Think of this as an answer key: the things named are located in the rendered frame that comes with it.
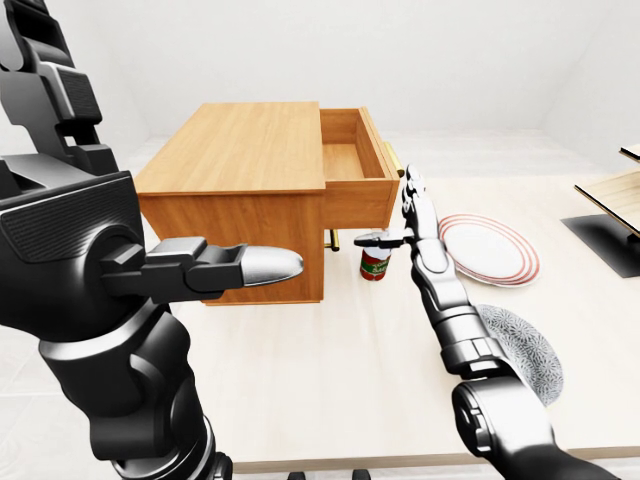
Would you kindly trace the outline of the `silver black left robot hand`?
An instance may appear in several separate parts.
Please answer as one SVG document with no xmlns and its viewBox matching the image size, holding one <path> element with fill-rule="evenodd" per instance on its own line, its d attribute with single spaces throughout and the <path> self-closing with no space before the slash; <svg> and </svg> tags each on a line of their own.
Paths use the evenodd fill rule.
<svg viewBox="0 0 640 480">
<path fill-rule="evenodd" d="M 44 0 L 0 0 L 0 104 L 35 147 L 0 156 L 1 324 L 85 340 L 146 302 L 217 299 L 303 271 L 284 248 L 202 237 L 146 248 L 133 178 L 99 140 L 91 83 Z"/>
</svg>

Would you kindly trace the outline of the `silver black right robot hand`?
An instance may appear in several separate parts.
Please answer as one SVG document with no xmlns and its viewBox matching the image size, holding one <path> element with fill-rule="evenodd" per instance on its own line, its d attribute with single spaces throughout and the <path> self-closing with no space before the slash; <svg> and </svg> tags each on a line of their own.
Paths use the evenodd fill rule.
<svg viewBox="0 0 640 480">
<path fill-rule="evenodd" d="M 444 274 L 450 260 L 439 237 L 436 210 L 426 193 L 424 178 L 415 165 L 409 164 L 405 168 L 404 179 L 401 192 L 404 226 L 360 235 L 354 244 L 381 249 L 397 249 L 407 244 L 413 257 L 422 262 L 427 272 Z"/>
</svg>

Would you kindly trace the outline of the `wooden cabinet drawer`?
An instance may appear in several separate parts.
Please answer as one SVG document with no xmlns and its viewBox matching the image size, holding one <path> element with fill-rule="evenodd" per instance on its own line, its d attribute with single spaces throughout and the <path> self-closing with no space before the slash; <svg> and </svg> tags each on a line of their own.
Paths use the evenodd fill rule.
<svg viewBox="0 0 640 480">
<path fill-rule="evenodd" d="M 324 227 L 386 228 L 400 177 L 364 107 L 320 111 Z"/>
</svg>

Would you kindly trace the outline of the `wooden cabinet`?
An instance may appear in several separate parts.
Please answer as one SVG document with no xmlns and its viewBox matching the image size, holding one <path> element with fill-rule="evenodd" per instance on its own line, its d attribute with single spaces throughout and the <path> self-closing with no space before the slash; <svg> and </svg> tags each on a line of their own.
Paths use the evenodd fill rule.
<svg viewBox="0 0 640 480">
<path fill-rule="evenodd" d="M 228 290 L 227 305 L 324 297 L 325 177 L 315 102 L 202 105 L 136 175 L 140 209 L 160 239 L 203 236 L 293 250 L 304 271 Z"/>
</svg>

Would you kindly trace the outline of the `red printed tin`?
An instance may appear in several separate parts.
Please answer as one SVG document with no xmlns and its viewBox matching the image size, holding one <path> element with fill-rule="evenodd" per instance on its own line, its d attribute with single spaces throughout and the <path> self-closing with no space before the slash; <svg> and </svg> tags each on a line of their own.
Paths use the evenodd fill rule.
<svg viewBox="0 0 640 480">
<path fill-rule="evenodd" d="M 390 248 L 365 246 L 362 250 L 360 274 L 369 281 L 382 280 L 392 255 Z"/>
</svg>

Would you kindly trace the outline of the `white plate with red rings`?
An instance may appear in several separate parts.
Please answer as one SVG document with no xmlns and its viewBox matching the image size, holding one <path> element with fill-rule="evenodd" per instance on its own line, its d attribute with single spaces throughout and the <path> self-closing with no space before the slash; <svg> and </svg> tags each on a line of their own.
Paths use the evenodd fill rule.
<svg viewBox="0 0 640 480">
<path fill-rule="evenodd" d="M 439 235 L 458 270 L 482 283 L 524 286 L 541 273 L 541 260 L 532 243 L 493 218 L 452 214 L 439 221 Z"/>
</svg>

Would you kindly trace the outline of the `grey patterned bowl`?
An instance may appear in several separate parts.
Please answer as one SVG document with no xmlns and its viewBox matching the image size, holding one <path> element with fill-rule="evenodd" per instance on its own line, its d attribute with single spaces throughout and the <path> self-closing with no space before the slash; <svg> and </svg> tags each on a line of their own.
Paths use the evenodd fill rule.
<svg viewBox="0 0 640 480">
<path fill-rule="evenodd" d="M 546 407 L 556 402 L 564 388 L 564 373 L 548 340 L 533 325 L 505 308 L 480 304 L 476 309 L 540 401 Z"/>
</svg>

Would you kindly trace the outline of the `wooden slat tray black base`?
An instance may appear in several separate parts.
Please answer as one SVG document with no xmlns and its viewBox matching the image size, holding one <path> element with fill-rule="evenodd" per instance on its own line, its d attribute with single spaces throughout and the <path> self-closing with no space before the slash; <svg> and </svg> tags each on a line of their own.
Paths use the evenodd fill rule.
<svg viewBox="0 0 640 480">
<path fill-rule="evenodd" d="M 640 143 L 619 152 L 638 167 L 574 189 L 599 214 L 562 219 L 586 246 L 622 278 L 640 277 Z"/>
</svg>

